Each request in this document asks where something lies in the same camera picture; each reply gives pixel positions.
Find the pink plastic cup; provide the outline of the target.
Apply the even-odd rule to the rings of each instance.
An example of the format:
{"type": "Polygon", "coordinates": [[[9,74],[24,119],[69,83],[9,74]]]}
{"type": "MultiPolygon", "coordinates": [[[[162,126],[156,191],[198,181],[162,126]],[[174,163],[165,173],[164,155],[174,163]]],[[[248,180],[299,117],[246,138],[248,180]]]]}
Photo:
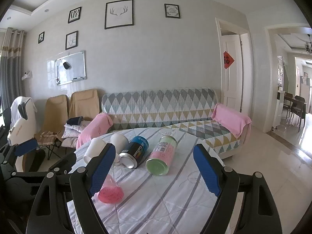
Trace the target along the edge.
{"type": "Polygon", "coordinates": [[[118,186],[114,178],[108,174],[102,188],[98,192],[98,200],[105,204],[117,204],[122,201],[123,197],[123,189],[118,186]]]}

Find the left white paper cup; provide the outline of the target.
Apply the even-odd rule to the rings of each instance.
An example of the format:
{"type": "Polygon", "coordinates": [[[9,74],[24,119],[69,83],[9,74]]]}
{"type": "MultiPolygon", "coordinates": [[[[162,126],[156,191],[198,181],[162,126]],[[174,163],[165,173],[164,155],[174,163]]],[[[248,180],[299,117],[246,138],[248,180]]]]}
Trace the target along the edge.
{"type": "Polygon", "coordinates": [[[85,155],[83,156],[83,161],[88,164],[93,157],[100,155],[106,144],[107,143],[99,137],[93,138],[87,148],[87,151],[85,152],[85,155]]]}

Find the white paper cup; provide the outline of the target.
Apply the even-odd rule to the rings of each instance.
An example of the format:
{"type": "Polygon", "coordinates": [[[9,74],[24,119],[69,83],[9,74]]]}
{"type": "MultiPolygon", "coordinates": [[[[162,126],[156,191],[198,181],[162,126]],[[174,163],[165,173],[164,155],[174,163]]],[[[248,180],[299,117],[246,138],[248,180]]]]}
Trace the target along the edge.
{"type": "Polygon", "coordinates": [[[115,159],[114,163],[119,162],[120,153],[124,150],[124,148],[128,145],[129,141],[123,134],[114,134],[110,138],[110,143],[115,146],[115,159]]]}
{"type": "Polygon", "coordinates": [[[87,151],[85,152],[85,155],[83,156],[83,161],[88,164],[93,157],[100,155],[106,144],[107,143],[99,137],[93,138],[87,148],[87,151]]]}

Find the right white paper cup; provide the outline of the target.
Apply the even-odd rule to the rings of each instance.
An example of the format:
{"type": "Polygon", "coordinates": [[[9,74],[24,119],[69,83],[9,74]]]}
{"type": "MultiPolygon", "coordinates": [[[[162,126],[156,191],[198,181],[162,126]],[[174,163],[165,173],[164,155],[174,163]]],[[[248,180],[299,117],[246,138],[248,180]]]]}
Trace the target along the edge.
{"type": "Polygon", "coordinates": [[[110,138],[110,143],[115,146],[115,159],[114,163],[119,162],[120,153],[124,150],[124,148],[128,145],[129,141],[123,134],[114,134],[110,138]]]}

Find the striped white tablecloth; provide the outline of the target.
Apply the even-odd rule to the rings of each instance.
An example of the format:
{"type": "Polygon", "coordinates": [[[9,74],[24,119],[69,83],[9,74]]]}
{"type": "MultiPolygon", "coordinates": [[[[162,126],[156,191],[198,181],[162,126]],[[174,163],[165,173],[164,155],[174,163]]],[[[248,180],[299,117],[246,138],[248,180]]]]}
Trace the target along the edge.
{"type": "Polygon", "coordinates": [[[130,170],[113,164],[109,173],[123,189],[120,203],[105,204],[93,197],[96,210],[109,233],[200,233],[217,197],[208,191],[197,168],[192,150],[203,144],[213,157],[218,155],[200,138],[178,129],[135,128],[122,130],[128,140],[148,140],[148,158],[160,138],[169,135],[177,149],[165,176],[150,174],[142,163],[130,170]]]}

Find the left tan folding chair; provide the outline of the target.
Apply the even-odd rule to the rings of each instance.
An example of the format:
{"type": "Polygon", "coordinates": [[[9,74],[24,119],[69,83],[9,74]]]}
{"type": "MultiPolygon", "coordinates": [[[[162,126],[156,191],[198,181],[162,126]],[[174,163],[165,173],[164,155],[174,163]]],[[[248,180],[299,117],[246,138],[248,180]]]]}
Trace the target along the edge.
{"type": "Polygon", "coordinates": [[[67,103],[66,95],[49,98],[45,105],[43,125],[34,136],[39,148],[48,149],[47,160],[51,158],[52,154],[60,158],[54,149],[60,148],[63,142],[62,136],[65,131],[65,123],[68,120],[67,103]]]}

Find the tan folding chair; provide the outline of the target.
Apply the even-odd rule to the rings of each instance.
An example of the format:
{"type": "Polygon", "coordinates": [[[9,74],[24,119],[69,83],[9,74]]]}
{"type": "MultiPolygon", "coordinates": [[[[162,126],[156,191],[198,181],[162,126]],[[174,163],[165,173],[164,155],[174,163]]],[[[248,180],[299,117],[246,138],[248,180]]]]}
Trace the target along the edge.
{"type": "Polygon", "coordinates": [[[69,116],[82,116],[86,121],[92,121],[99,114],[99,98],[96,89],[77,91],[69,101],[69,116]]]}
{"type": "Polygon", "coordinates": [[[34,136],[39,148],[48,149],[47,160],[51,158],[52,154],[60,158],[54,149],[60,148],[63,142],[62,136],[65,131],[65,123],[68,120],[67,103],[66,95],[49,98],[45,105],[43,125],[34,136]]]}

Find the black and blue can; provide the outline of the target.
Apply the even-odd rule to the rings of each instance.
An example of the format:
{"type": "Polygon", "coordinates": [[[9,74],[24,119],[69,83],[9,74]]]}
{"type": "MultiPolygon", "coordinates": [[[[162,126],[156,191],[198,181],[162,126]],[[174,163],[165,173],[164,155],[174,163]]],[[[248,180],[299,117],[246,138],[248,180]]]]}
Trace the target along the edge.
{"type": "Polygon", "coordinates": [[[147,139],[135,136],[131,142],[119,153],[120,163],[128,169],[137,168],[149,147],[147,139]]]}

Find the folded clothes pile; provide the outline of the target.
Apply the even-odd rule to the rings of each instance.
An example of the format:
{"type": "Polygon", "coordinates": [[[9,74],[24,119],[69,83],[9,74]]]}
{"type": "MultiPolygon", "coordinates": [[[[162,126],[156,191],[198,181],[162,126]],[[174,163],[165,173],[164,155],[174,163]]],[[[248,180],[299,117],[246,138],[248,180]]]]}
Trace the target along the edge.
{"type": "Polygon", "coordinates": [[[78,137],[82,131],[90,124],[82,116],[69,118],[64,125],[64,132],[62,135],[62,144],[64,148],[76,148],[78,137]]]}

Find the left pink towel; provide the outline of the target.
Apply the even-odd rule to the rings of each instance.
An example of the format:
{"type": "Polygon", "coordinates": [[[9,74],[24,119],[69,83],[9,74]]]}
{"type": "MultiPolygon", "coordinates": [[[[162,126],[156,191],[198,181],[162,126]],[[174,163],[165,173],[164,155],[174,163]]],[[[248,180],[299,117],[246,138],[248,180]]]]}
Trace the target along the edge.
{"type": "Polygon", "coordinates": [[[76,149],[91,139],[104,135],[112,126],[111,117],[107,113],[99,113],[78,136],[76,149]]]}

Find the pink towel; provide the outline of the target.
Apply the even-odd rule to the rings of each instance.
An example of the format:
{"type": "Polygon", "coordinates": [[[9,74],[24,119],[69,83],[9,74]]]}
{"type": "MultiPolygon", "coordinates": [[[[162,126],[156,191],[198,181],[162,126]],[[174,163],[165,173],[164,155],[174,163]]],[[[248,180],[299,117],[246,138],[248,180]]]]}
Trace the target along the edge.
{"type": "Polygon", "coordinates": [[[211,119],[228,129],[235,138],[239,138],[243,132],[246,133],[245,139],[250,135],[252,124],[250,117],[221,103],[215,105],[211,119]]]}
{"type": "Polygon", "coordinates": [[[99,113],[78,136],[76,149],[91,139],[104,135],[112,126],[111,117],[107,113],[99,113]]]}

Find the right pink towel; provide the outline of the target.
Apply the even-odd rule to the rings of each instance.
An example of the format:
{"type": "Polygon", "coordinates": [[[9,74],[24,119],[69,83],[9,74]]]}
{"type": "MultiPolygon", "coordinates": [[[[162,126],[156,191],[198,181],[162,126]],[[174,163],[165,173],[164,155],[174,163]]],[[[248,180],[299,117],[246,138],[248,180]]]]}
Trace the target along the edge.
{"type": "Polygon", "coordinates": [[[252,124],[250,117],[221,103],[215,105],[211,119],[228,129],[235,138],[239,138],[243,132],[246,133],[245,139],[250,135],[252,124]]]}

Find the pink and green can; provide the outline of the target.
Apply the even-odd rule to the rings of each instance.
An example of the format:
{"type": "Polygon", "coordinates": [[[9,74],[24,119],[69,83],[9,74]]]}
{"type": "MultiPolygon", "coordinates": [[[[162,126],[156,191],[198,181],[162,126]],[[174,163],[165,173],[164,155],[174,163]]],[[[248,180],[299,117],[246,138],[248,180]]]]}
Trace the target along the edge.
{"type": "Polygon", "coordinates": [[[157,176],[167,175],[174,158],[177,141],[172,136],[163,136],[146,161],[146,169],[157,176]]]}

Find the right tan folding chair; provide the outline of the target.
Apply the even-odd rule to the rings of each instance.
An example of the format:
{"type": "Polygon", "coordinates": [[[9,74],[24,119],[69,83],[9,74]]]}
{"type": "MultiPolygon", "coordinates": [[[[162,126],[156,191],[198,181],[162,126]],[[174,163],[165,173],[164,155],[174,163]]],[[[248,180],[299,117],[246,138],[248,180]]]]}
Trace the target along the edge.
{"type": "Polygon", "coordinates": [[[77,91],[69,101],[69,116],[82,116],[86,121],[92,121],[99,114],[99,98],[96,89],[77,91]]]}

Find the diamond patterned sofa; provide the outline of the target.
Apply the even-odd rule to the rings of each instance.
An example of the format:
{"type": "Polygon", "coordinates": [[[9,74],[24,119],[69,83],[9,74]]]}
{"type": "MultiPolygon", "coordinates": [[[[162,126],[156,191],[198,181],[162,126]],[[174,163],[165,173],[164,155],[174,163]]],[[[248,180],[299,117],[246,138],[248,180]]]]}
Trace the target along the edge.
{"type": "Polygon", "coordinates": [[[241,151],[243,137],[212,119],[218,97],[212,88],[142,90],[105,94],[102,111],[112,130],[165,127],[203,139],[222,159],[241,151]]]}

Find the grey striped curtain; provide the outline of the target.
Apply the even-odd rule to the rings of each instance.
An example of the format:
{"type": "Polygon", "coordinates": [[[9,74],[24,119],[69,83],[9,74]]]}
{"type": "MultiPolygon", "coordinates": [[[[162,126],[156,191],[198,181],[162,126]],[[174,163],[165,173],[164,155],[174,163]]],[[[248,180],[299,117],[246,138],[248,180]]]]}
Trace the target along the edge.
{"type": "Polygon", "coordinates": [[[6,30],[1,46],[1,108],[11,106],[14,99],[23,93],[22,87],[22,55],[24,31],[6,30]]]}

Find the white door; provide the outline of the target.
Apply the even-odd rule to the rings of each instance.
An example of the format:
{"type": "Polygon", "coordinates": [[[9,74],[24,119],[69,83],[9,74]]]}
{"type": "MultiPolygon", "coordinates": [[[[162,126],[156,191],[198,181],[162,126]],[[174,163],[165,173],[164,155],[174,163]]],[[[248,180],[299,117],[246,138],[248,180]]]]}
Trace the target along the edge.
{"type": "Polygon", "coordinates": [[[221,36],[222,47],[222,103],[238,112],[241,111],[243,64],[241,40],[238,34],[221,36]],[[223,53],[227,51],[235,60],[228,68],[224,68],[223,53]]]}

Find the dark dining chairs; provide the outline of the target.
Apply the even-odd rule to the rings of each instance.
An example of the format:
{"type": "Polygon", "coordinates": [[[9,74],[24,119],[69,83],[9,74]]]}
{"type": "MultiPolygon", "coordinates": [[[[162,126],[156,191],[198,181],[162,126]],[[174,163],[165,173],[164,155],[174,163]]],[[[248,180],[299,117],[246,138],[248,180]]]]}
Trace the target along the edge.
{"type": "Polygon", "coordinates": [[[301,123],[304,122],[305,126],[305,119],[306,119],[306,101],[303,97],[285,92],[284,100],[288,101],[290,104],[286,105],[287,107],[287,117],[293,118],[295,115],[298,116],[298,124],[300,131],[301,123]]]}

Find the red door decoration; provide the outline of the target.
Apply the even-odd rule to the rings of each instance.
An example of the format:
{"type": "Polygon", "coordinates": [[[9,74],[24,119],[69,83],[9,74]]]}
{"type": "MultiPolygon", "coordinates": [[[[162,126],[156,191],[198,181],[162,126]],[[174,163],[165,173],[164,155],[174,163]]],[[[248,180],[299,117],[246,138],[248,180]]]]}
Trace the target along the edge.
{"type": "Polygon", "coordinates": [[[227,51],[224,51],[223,57],[224,57],[224,68],[228,69],[234,63],[235,60],[227,51]]]}

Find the wall whiteboard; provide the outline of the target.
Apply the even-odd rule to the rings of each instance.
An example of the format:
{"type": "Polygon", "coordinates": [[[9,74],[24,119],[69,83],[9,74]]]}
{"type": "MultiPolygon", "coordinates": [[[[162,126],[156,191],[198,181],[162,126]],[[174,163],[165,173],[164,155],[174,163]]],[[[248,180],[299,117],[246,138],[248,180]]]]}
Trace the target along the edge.
{"type": "Polygon", "coordinates": [[[56,83],[57,85],[65,85],[68,83],[85,80],[85,51],[69,54],[58,58],[56,63],[56,83]]]}

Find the tiny left picture frame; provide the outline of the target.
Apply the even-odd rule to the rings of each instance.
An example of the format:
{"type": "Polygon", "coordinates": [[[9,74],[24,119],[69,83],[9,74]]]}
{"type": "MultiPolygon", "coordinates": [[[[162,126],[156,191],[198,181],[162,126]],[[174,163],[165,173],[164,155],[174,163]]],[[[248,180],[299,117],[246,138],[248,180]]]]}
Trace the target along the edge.
{"type": "Polygon", "coordinates": [[[44,41],[45,32],[42,32],[38,36],[38,44],[42,43],[44,41]]]}

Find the line drawing picture frame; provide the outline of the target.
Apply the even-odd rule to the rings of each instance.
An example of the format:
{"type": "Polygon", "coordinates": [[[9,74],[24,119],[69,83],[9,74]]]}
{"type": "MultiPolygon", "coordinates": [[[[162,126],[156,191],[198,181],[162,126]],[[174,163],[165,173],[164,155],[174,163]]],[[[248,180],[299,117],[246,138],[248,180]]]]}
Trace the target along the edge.
{"type": "Polygon", "coordinates": [[[68,33],[66,35],[65,50],[69,50],[78,46],[78,31],[68,33]]]}

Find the black white picture frame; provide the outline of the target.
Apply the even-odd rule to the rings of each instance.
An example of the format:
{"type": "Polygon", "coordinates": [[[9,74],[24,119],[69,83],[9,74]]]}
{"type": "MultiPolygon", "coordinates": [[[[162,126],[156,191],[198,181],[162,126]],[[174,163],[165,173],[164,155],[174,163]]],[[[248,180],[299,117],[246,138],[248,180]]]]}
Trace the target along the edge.
{"type": "Polygon", "coordinates": [[[78,21],[80,19],[81,12],[82,12],[81,6],[73,10],[70,10],[69,15],[68,15],[68,24],[78,21]]]}

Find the large antler picture frame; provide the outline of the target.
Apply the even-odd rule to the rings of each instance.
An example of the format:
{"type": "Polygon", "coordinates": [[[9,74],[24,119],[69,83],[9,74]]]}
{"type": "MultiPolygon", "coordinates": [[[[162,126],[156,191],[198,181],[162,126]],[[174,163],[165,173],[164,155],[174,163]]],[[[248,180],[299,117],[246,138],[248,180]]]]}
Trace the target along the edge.
{"type": "Polygon", "coordinates": [[[134,25],[134,0],[107,2],[104,29],[134,25]]]}

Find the small right picture frame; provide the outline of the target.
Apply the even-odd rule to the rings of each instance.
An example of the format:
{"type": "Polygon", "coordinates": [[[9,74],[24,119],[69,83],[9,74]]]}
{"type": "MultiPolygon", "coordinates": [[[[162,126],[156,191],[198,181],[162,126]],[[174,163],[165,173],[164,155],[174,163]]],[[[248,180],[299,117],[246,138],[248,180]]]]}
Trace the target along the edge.
{"type": "Polygon", "coordinates": [[[165,10],[166,18],[173,18],[173,19],[181,18],[179,5],[164,4],[164,10],[165,10]]]}

